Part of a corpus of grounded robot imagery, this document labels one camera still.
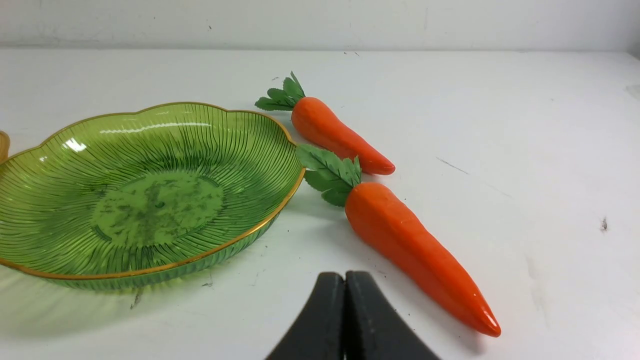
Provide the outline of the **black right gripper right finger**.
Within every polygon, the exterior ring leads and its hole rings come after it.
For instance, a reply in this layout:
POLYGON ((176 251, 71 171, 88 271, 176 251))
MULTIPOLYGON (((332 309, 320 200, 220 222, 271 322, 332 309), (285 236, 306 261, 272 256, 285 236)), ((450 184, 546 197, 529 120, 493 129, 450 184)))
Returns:
POLYGON ((345 285, 346 359, 439 359, 403 321, 370 273, 348 271, 345 285))

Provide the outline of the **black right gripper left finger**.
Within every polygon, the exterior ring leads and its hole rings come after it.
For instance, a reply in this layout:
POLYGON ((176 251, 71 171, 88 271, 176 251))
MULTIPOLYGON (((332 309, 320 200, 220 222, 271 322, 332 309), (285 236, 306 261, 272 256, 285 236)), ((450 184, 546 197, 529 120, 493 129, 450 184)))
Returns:
POLYGON ((345 280, 321 272, 310 296, 268 360, 342 360, 345 280))

